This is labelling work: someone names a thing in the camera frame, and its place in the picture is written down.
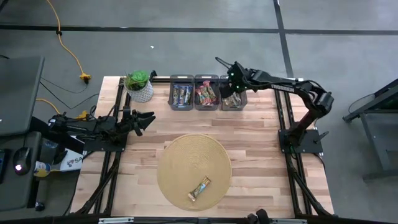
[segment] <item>wooden table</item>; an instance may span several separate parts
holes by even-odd
[[[118,82],[119,77],[104,77],[96,116],[106,115],[114,105]],[[132,109],[155,111],[156,119],[143,136],[137,137],[135,132],[129,134],[119,167],[112,216],[245,217],[260,208],[270,217],[294,216],[285,158],[279,149],[279,119],[273,90],[248,91],[244,111],[173,111],[167,104],[170,84],[153,86],[154,96],[150,102],[131,103]],[[291,100],[295,119],[299,120],[307,109],[299,97],[292,95]],[[191,133],[208,134],[217,139],[227,150],[233,169],[228,193],[216,206],[201,212],[173,206],[162,195],[156,181],[157,161],[164,149],[175,138]],[[71,212],[81,208],[98,186],[103,157],[103,152],[95,152],[84,160]],[[333,213],[319,158],[312,154],[302,157],[308,187],[325,209]],[[297,193],[304,211],[301,190]]]

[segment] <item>green succulent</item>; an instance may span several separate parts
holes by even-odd
[[[146,71],[138,70],[133,73],[127,74],[124,84],[127,89],[132,91],[138,91],[143,89],[148,82],[149,75]]]

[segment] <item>round woven placemat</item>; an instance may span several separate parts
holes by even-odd
[[[157,168],[157,183],[173,205],[201,211],[213,207],[224,197],[231,174],[231,161],[218,141],[203,134],[188,134],[175,139],[165,149]],[[193,202],[188,194],[205,176],[211,182]]]

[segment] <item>concrete floor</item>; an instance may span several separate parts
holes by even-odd
[[[53,0],[64,26],[261,28],[277,29],[272,0]],[[286,29],[397,30],[395,0],[280,0]],[[55,25],[44,0],[12,0],[0,12],[0,23]],[[398,180],[364,183],[362,175],[380,165],[361,123],[341,119],[356,99],[375,92],[398,77],[397,35],[286,35],[294,77],[321,83],[333,92],[329,115],[319,120],[324,160],[335,213],[341,217],[398,222]],[[63,41],[93,76],[88,89],[74,95],[51,86],[73,106],[99,92],[102,77],[137,69],[174,73],[224,74],[219,56],[275,76],[287,72],[279,34],[189,32],[64,32]],[[0,30],[0,54],[8,57],[43,55],[43,77],[72,91],[85,86],[74,59],[58,43],[54,31]],[[45,89],[38,97],[76,116],[96,103],[97,97],[69,110]],[[34,115],[48,120],[54,111],[37,103]],[[68,207],[76,174],[50,177],[48,208],[41,213],[20,210],[2,213],[2,219],[61,215]]]

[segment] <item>white textured pot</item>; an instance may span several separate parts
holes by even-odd
[[[152,87],[152,84],[150,84],[150,81],[148,81],[147,85],[139,91],[129,90],[126,85],[124,87],[131,96],[131,100],[137,103],[148,102],[154,95],[154,88]]]

